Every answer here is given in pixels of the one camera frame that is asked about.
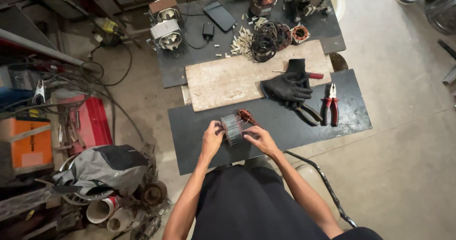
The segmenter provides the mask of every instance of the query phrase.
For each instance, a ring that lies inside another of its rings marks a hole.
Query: black glove
[[[266,98],[277,101],[304,102],[311,98],[312,89],[305,72],[287,72],[270,80],[260,81]]]

